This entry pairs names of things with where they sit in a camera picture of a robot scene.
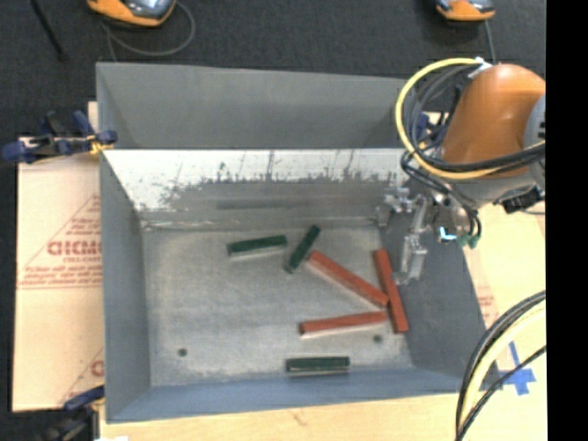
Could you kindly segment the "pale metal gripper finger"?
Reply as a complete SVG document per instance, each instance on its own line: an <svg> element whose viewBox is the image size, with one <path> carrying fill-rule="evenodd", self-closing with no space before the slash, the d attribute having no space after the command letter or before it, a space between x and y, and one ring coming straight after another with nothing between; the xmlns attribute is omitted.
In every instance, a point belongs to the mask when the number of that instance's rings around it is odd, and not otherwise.
<svg viewBox="0 0 588 441"><path fill-rule="evenodd" d="M396 272L397 283L407 285L418 280L424 269L427 249L423 246L419 234L408 234L401 244L399 270Z"/></svg>
<svg viewBox="0 0 588 441"><path fill-rule="evenodd" d="M410 213L412 200L409 198L408 187L388 188L384 191L382 200L375 207L375 223L380 228L385 228L393 214Z"/></svg>

